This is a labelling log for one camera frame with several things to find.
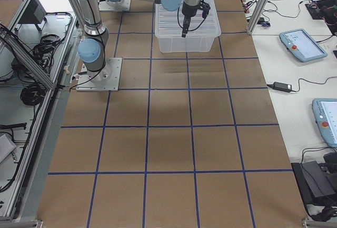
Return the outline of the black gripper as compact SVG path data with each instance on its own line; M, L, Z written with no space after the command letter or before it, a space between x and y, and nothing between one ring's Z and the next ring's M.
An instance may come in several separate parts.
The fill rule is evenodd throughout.
M198 10L202 11L202 18L206 19L211 7L204 0L184 0L182 7L182 14L184 15L183 28L182 28L182 37L186 38L191 18L196 15Z

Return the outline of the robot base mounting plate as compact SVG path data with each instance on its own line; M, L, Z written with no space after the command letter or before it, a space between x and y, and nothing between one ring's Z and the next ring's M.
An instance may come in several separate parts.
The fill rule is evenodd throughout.
M118 91L121 69L122 58L108 58L98 75L88 72L83 63L81 70L86 73L78 77L75 88L79 92Z
M101 12L129 12L131 0L120 0L112 2L109 0L99 0L98 7Z

